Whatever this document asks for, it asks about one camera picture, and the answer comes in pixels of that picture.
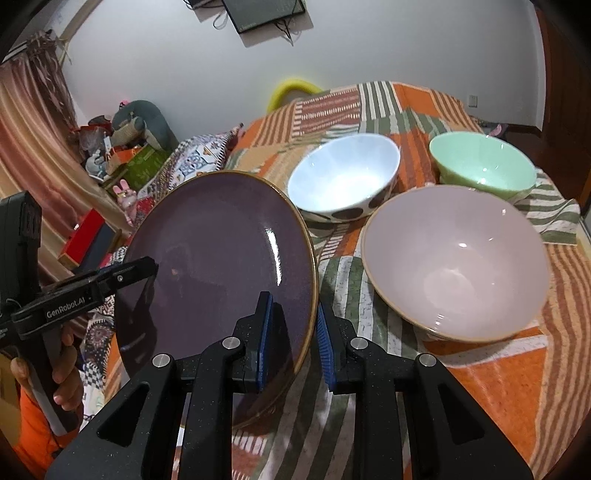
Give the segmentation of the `orange sleeved left forearm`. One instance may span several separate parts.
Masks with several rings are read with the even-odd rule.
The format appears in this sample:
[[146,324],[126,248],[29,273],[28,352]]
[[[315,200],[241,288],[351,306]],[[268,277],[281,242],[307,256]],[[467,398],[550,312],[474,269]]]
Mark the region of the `orange sleeved left forearm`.
[[78,435],[80,426],[65,435],[51,430],[43,412],[27,393],[20,398],[21,432],[14,451],[35,479],[43,479],[57,456]]

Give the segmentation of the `left hand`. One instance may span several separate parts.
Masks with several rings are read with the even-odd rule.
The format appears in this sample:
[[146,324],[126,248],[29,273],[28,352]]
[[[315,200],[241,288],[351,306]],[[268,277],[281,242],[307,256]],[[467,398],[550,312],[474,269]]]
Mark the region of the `left hand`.
[[[77,350],[74,347],[74,332],[69,323],[61,327],[61,342],[60,356],[53,364],[52,378],[58,385],[53,399],[64,411],[77,411],[82,406],[84,388],[75,366]],[[10,369],[26,395],[36,404],[30,382],[29,364],[24,359],[16,357],[11,360]]]

